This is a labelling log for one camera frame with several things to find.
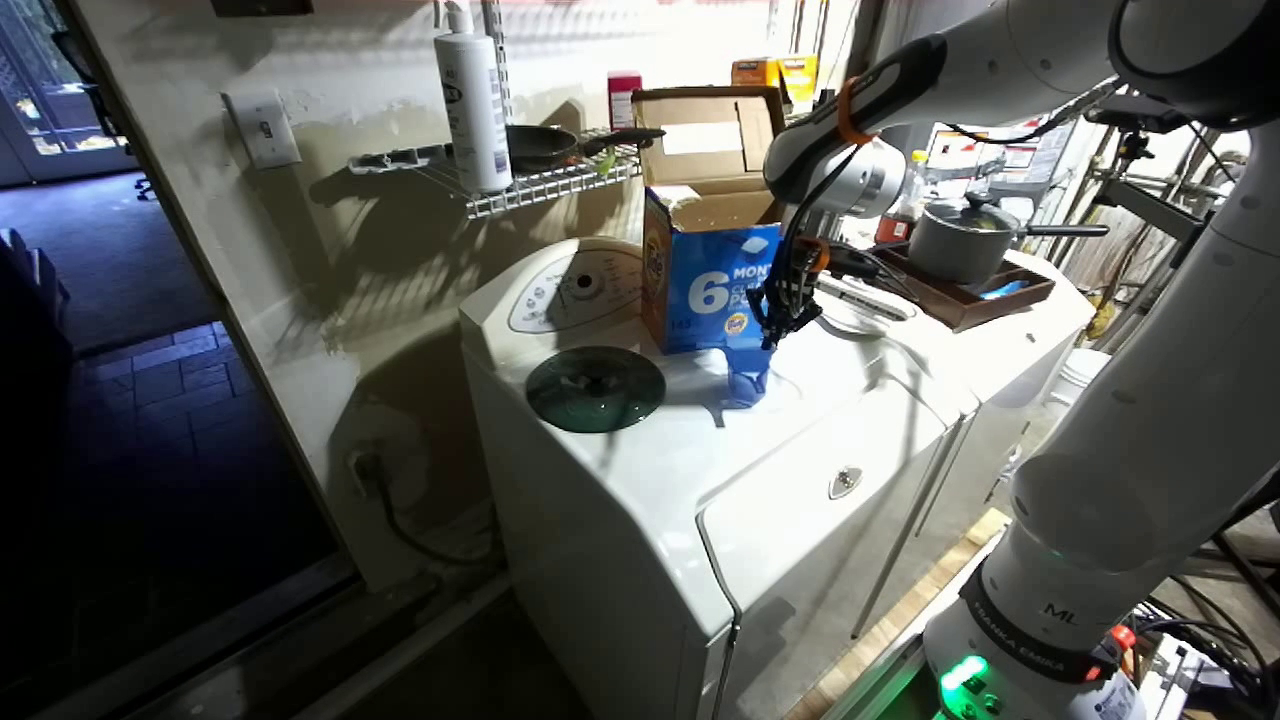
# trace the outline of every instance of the cable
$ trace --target cable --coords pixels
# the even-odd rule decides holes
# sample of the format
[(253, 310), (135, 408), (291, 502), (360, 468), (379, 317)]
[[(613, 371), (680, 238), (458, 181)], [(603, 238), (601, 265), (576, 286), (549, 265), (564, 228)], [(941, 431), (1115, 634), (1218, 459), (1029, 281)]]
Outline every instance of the cable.
[(1211, 156), (1211, 164), (1236, 184), (1236, 174), (1225, 164), (1225, 156), (1216, 156), (1216, 148), (1206, 145), (1202, 130), (1198, 125), (1186, 125), (1198, 139), (1198, 148)]
[(860, 145), (853, 145), (853, 151), (819, 181), (803, 192), (803, 202), (794, 204), (791, 228), (801, 234), (810, 204), (839, 181), (839, 174), (855, 159)]
[(1249, 641), (1249, 634), (1236, 624), (1236, 616), (1225, 612), (1211, 597), (1202, 597), (1190, 581), (1172, 577), (1172, 584), (1180, 584), (1194, 603), (1202, 603), (1206, 612), (1216, 612), (1216, 616), (1226, 624), (1226, 629), (1218, 629), (1218, 624), (1184, 622), (1184, 624), (1190, 624), (1190, 629), (1216, 629), (1218, 638), (1244, 645), (1249, 658), (1257, 662), (1257, 686), (1263, 688), (1266, 710), (1274, 710), (1274, 686), (1272, 686), (1266, 662), (1263, 662), (1263, 652)]
[(395, 517), (395, 504), (393, 504), (393, 492), (387, 492), (387, 478), (385, 478), (385, 459), (376, 453), (357, 453), (352, 457), (352, 478), (376, 496), (393, 536), (407, 550), (417, 550), (419, 558), (436, 559), (436, 563), (452, 563), (452, 570), (491, 570), (497, 558), (452, 558), (444, 550), (431, 550), (422, 539), (417, 539), (401, 517)]
[(946, 125), (956, 138), (964, 139), (974, 139), (974, 145), (1029, 145), (1036, 138), (1048, 138), (1050, 130), (1061, 130), (1063, 122), (1079, 118), (1085, 105), (1093, 105), (1095, 95), (1119, 87), (1115, 77), (1099, 81), (1095, 87), (1079, 91), (1074, 102), (1061, 105), (1054, 112), (1048, 112), (1048, 122), (1023, 138), (983, 138), (983, 132), (973, 132), (964, 125)]
[(1233, 629), (1186, 622), (1174, 607), (1158, 603), (1155, 597), (1148, 597), (1145, 603), (1148, 603), (1148, 616), (1127, 616), (1125, 624), (1132, 624), (1140, 638), (1165, 634), (1165, 638), (1190, 645), (1194, 652), (1202, 652), (1216, 670), (1225, 670), (1233, 677), (1233, 697), (1249, 702), (1253, 710), (1274, 706), (1263, 670), (1257, 674), (1238, 662), (1238, 652), (1233, 652), (1233, 645), (1244, 645)]

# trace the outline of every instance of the cardboard box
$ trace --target cardboard box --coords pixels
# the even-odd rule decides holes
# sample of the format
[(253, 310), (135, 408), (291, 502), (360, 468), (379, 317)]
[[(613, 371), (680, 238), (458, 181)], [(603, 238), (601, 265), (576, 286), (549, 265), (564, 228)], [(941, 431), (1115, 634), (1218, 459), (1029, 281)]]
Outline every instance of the cardboard box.
[(752, 55), (731, 63), (731, 87), (778, 87), (791, 112), (809, 112), (819, 95), (819, 69), (810, 52)]
[(763, 286), (782, 238), (763, 188), (778, 95), (768, 87), (634, 91), (634, 125), (663, 130), (644, 151), (647, 334), (667, 354), (760, 349), (746, 290)]

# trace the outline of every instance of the shelf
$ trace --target shelf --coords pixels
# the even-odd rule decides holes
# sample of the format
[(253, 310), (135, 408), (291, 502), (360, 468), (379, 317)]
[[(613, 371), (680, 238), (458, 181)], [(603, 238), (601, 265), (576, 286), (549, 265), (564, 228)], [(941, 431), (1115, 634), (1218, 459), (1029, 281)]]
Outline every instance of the shelf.
[(631, 178), (644, 174), (639, 151), (634, 148), (603, 148), (601, 156), (587, 156), (578, 164), (568, 170), (550, 170), (550, 174), (528, 174), (517, 178), (517, 184), (506, 192), (482, 192), (482, 195), (469, 195), (455, 184), (455, 164), (436, 151), (436, 148), (403, 148), (403, 151), (379, 151), (379, 156), (357, 156), (347, 164), (347, 174), (357, 181), (393, 181), (393, 178), (417, 178), (428, 184), (441, 184), (444, 192), (452, 192), (469, 222), (491, 222), (517, 210), (533, 210), (533, 204), (549, 204), (573, 192), (587, 192), (587, 188), (609, 188), (609, 184), (624, 184)]

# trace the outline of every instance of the bottle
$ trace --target bottle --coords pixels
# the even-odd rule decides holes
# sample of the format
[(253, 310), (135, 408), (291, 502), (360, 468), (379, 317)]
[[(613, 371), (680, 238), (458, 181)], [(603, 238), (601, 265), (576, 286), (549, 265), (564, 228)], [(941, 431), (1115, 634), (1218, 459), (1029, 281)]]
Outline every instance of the bottle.
[(639, 77), (609, 77), (609, 130), (634, 130)]
[(436, 36), (436, 63), (458, 184), (470, 195), (511, 188), (497, 50), (486, 36), (470, 32), (470, 14), (455, 0), (446, 3), (446, 32)]

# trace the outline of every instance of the washing machine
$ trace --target washing machine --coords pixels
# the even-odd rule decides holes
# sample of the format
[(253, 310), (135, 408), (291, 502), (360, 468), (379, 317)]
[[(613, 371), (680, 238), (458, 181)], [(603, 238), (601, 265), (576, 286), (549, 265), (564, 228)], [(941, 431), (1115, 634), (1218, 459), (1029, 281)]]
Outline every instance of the washing machine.
[(967, 483), (918, 343), (810, 324), (727, 408), (725, 356), (653, 343), (629, 245), (550, 245), (458, 324), (511, 590), (601, 720), (782, 717)]

